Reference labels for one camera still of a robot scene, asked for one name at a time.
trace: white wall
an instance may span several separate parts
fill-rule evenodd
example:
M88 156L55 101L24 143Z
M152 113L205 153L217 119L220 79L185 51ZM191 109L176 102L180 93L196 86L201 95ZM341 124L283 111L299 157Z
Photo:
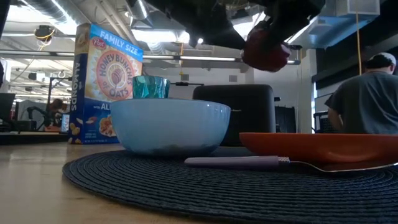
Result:
M298 132L311 133L314 98L311 77L316 73L315 50L307 50L300 65L287 65L275 73L254 70L254 83L270 85L274 96L281 97L276 106L295 107Z
M254 83L267 84L274 90L274 96L280 97L280 102L276 102L277 106L297 107L298 100L298 73L297 65L286 65L279 72L263 72L254 69Z
M327 86L325 88L319 89L318 90L318 96L323 96L323 95L327 95L327 94L330 94L330 93L334 93L338 89L338 87L345 81L338 82L338 83L335 83L333 85Z
M148 75L155 75L169 79L172 83L180 82L180 68L146 68ZM183 68L182 72L189 75L189 83L202 83L205 85L235 85L245 84L245 74L239 69L230 68ZM230 75L237 75L238 82L229 82ZM175 86L170 87L169 97L171 98L192 98L193 90L197 86Z

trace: round placemat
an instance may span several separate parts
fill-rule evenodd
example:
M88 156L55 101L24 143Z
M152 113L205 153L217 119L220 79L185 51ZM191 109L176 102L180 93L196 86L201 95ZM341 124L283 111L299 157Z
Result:
M398 171L326 175L199 169L183 160L93 154L64 175L90 192L137 207L234 223L398 223Z

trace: light blue bowl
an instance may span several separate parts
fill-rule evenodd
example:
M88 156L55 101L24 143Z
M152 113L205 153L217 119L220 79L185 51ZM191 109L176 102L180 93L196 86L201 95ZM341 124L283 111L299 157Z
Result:
M147 156L200 156L223 140L231 108L200 100L132 99L111 104L120 143Z

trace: person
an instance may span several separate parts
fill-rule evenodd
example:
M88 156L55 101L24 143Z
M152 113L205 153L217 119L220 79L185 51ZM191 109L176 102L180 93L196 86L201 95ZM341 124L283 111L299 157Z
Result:
M62 125L62 113L60 112L60 110L62 110L63 105L64 103L61 99L55 99L51 104L48 105L47 114L50 119L50 125L46 125L44 127L45 131L60 131L60 127Z
M325 103L331 125L347 134L398 134L396 65L393 55L379 53L364 74L341 84Z

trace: gray t-shirt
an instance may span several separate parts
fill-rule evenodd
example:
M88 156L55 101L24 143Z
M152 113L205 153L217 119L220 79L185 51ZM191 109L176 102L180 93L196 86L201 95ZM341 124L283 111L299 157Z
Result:
M343 132L398 134L398 77L370 72L344 82L328 103L343 119Z

